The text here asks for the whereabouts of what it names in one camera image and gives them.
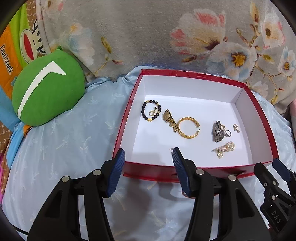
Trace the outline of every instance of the box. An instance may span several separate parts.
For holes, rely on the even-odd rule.
[[[159,117],[152,122],[141,116],[146,100],[161,105]],[[154,104],[146,105],[146,116],[153,107]],[[200,124],[198,136],[185,139],[174,133],[162,118],[166,109],[175,122],[186,116],[196,119]],[[213,141],[212,128],[216,121],[231,131],[231,137]],[[240,133],[234,131],[234,124]],[[180,124],[180,129],[187,135],[197,130],[188,120]],[[229,141],[235,143],[235,149],[218,158],[213,149]],[[174,147],[179,147],[184,158],[216,177],[250,176],[256,163],[267,166],[278,158],[269,123],[246,84],[196,72],[143,69],[127,104],[114,154],[119,148],[126,153],[124,176],[178,182],[171,154]]]

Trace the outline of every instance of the white check mark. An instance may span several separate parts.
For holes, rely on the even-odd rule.
[[[46,65],[35,77],[33,82],[30,84],[29,88],[27,89],[24,97],[22,98],[22,102],[20,107],[17,111],[17,117],[20,119],[20,115],[22,110],[27,103],[29,97],[33,93],[33,91],[37,88],[37,86],[41,83],[41,81],[49,74],[49,73],[56,73],[66,75],[66,72],[62,70],[62,68],[54,61],[51,61],[48,65]]]

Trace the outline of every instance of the metal screw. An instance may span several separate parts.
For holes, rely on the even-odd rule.
[[[198,175],[204,175],[205,171],[203,169],[197,169],[196,174]]]
[[[234,182],[237,178],[234,175],[229,175],[228,179]]]
[[[97,170],[94,170],[93,171],[93,174],[95,175],[95,176],[98,176],[98,175],[101,175],[101,170],[100,169],[97,169]]]
[[[66,183],[67,181],[69,181],[69,177],[68,176],[62,177],[62,182],[63,183]]]

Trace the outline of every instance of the bed sheet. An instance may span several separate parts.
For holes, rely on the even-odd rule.
[[[28,133],[13,162],[3,198],[3,211],[13,225],[28,232],[61,177],[84,177],[111,159],[124,108],[141,68],[151,67],[137,67],[115,83],[108,78],[97,79],[71,111]],[[296,170],[289,122],[268,101],[254,94],[271,125],[280,159]],[[279,175],[271,172],[279,186],[288,191]],[[255,176],[240,182],[259,208],[264,199],[260,182]],[[182,195],[179,183],[122,176],[115,193],[104,203],[115,240],[179,241],[186,235],[194,200]],[[211,239],[217,235],[218,203],[215,197]],[[82,238],[88,239],[83,196],[79,197],[79,215]]]

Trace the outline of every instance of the colorful blanket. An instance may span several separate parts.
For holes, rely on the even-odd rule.
[[[35,0],[28,0],[0,37],[0,205],[10,168],[30,129],[20,123],[11,102],[13,84],[32,60],[45,55],[36,17]]]

